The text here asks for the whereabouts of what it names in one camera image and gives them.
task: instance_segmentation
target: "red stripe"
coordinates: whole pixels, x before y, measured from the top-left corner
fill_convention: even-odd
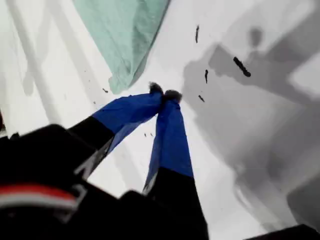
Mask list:
[[[67,191],[59,188],[38,185],[38,184],[17,184],[17,185],[6,185],[0,186],[0,195],[8,194],[43,194],[62,198],[66,200],[74,200],[75,197]]]

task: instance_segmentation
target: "green towel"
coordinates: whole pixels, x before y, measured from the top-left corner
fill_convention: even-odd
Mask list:
[[[110,89],[119,94],[143,72],[169,0],[73,0],[111,69]]]

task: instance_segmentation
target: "dark speck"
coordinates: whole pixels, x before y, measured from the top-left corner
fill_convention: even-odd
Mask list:
[[[204,77],[205,77],[205,83],[207,84],[208,83],[208,70],[206,69],[205,70],[205,74],[204,74]]]
[[[199,25],[196,26],[196,30],[195,30],[195,42],[196,43],[198,43],[199,29],[200,29]]]
[[[251,73],[248,72],[248,70],[246,69],[246,67],[243,65],[243,63],[235,56],[233,58],[233,61],[235,62],[235,64],[241,69],[241,71],[243,72],[243,74],[250,78],[251,77]]]
[[[198,97],[201,99],[202,102],[205,102],[204,98],[201,95],[199,95]]]

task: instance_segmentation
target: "fabric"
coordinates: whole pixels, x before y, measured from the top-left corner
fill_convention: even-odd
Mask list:
[[[119,94],[142,73],[169,0],[73,0]]]
[[[92,116],[114,133],[109,153],[140,124],[155,116],[162,104],[160,92],[118,98]]]
[[[184,119],[175,100],[168,100],[156,120],[147,186],[160,167],[193,178]]]

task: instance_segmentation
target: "white stripe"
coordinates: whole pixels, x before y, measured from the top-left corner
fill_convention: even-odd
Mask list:
[[[0,208],[14,207],[20,205],[32,205],[43,207],[56,207],[75,209],[76,200],[66,200],[59,197],[47,196],[43,194],[6,194],[0,196]]]

